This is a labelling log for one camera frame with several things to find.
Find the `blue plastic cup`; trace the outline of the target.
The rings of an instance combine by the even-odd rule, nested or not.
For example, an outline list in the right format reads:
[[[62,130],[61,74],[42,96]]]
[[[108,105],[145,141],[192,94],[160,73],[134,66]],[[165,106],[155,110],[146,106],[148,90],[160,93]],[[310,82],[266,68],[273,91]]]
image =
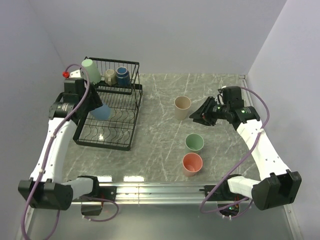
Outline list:
[[[106,121],[111,115],[111,108],[106,104],[103,104],[89,113],[98,121]]]

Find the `small green plastic cup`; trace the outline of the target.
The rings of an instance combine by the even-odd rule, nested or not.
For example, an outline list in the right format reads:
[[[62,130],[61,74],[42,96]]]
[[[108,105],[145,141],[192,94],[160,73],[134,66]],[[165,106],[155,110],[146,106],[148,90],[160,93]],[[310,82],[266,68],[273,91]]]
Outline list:
[[[88,76],[89,76],[91,83],[97,84],[102,80],[102,75],[92,59],[89,59],[89,58],[84,59],[81,62],[81,66],[88,73]]]

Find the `olive ceramic mug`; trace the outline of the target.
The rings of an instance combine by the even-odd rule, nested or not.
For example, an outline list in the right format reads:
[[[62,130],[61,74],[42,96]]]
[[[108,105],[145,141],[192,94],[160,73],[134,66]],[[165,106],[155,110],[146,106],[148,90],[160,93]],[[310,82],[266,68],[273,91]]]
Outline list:
[[[117,76],[114,69],[108,69],[104,72],[104,81],[108,86],[113,86],[117,83]]]

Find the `dark blue glazed mug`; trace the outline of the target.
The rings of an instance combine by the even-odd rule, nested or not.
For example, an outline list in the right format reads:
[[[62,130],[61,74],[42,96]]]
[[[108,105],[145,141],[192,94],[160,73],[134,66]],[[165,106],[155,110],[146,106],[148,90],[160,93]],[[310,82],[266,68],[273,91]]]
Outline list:
[[[115,74],[119,86],[127,87],[131,84],[130,73],[125,66],[118,67]]]

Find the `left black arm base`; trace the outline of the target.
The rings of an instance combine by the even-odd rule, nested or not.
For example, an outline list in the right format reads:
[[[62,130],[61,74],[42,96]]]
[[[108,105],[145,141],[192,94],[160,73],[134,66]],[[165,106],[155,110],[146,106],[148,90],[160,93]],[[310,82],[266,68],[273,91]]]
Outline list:
[[[107,199],[111,201],[116,200],[117,187],[116,186],[100,186],[97,197],[100,199]]]

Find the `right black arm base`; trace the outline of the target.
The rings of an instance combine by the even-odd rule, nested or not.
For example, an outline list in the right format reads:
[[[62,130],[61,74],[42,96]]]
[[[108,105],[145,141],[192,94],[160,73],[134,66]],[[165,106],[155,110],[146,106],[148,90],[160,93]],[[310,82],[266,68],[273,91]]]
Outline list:
[[[204,194],[205,197],[207,197],[210,192],[212,191],[212,189],[215,187],[215,185],[204,185]],[[228,196],[226,194],[226,189],[224,186],[220,185],[215,192],[210,196],[210,198],[208,199],[208,201],[210,202],[214,202],[214,201],[226,201],[228,200]]]

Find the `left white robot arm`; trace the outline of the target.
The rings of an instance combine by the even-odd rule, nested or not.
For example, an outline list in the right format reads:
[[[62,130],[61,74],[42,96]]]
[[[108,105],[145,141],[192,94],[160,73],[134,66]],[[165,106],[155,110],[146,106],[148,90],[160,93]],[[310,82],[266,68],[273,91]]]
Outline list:
[[[29,179],[18,184],[18,192],[27,205],[34,209],[65,211],[79,197],[89,201],[100,197],[96,176],[82,175],[63,182],[62,171],[69,142],[80,119],[102,105],[95,88],[83,78],[65,79],[64,91],[49,109],[48,131],[38,163]]]

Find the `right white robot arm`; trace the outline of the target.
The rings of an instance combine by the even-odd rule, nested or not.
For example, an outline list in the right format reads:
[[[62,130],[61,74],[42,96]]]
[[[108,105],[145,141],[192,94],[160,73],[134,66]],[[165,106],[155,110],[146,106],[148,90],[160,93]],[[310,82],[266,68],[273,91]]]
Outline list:
[[[245,106],[242,91],[253,93],[253,90],[243,86],[222,87],[218,90],[217,98],[208,97],[190,115],[193,122],[204,126],[214,126],[217,120],[226,120],[249,149],[206,195],[199,207],[201,213],[205,213],[205,203],[220,186],[220,194],[224,199],[231,200],[241,195],[243,200],[251,200],[261,211],[292,204],[301,186],[300,173],[290,170],[268,138],[265,132],[268,121],[262,121],[253,106]],[[249,156],[254,159],[260,180],[233,174]]]

